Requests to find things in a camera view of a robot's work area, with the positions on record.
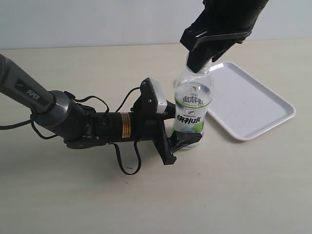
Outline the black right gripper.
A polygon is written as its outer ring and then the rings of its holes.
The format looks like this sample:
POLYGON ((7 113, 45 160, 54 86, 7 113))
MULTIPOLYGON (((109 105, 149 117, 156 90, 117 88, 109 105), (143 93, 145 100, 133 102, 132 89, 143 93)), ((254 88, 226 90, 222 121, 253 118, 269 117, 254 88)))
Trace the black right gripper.
POLYGON ((204 10, 184 30, 180 43, 189 50, 187 68, 198 73, 248 37, 267 0, 204 0, 204 10))

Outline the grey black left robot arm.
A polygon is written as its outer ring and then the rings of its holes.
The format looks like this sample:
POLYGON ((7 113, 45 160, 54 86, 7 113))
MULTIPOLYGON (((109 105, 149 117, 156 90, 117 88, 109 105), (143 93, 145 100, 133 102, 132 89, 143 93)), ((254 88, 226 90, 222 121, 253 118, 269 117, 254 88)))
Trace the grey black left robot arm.
POLYGON ((176 161, 174 153, 199 142, 201 134, 174 131, 167 136, 164 121, 176 115, 159 83, 142 81, 140 96, 129 112, 97 112, 66 91, 48 91, 5 56, 0 58, 0 91, 31 110, 28 123, 61 137, 70 149, 87 149, 119 142, 152 141, 165 165, 176 161))

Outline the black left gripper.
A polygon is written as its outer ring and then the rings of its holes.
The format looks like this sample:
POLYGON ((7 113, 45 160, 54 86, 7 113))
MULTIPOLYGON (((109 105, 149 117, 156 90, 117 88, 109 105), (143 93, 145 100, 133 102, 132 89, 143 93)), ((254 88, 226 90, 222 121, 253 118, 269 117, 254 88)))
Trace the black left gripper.
POLYGON ((167 136, 164 121, 172 119, 176 114, 176 105, 167 101, 163 114, 149 115, 142 109, 141 97, 131 108, 134 117, 136 139, 151 140, 157 149, 164 165, 172 165, 176 161, 173 151, 178 151, 190 144, 201 140, 201 133, 183 133, 173 131, 171 137, 167 136))

